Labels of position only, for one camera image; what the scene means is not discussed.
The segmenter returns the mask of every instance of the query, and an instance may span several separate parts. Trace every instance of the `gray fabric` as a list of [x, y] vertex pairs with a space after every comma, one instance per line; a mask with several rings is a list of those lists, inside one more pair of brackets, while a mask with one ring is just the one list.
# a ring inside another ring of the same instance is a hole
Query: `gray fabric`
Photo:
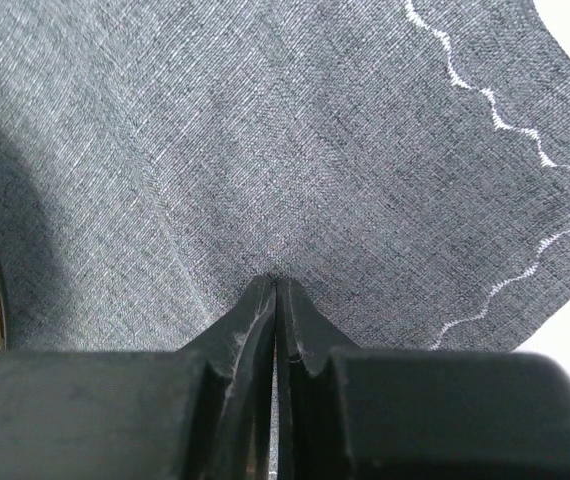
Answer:
[[[570, 165], [529, 2], [416, 2]], [[511, 349], [570, 298], [570, 171], [402, 2], [0, 1], [11, 345], [170, 349], [257, 273], [362, 345]]]

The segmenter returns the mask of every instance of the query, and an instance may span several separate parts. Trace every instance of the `woven texture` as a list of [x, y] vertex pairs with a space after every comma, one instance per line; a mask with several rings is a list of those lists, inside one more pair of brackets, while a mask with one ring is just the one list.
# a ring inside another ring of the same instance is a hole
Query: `woven texture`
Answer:
[[361, 345], [570, 298], [570, 60], [530, 2], [0, 1], [13, 347], [173, 349], [254, 274]]

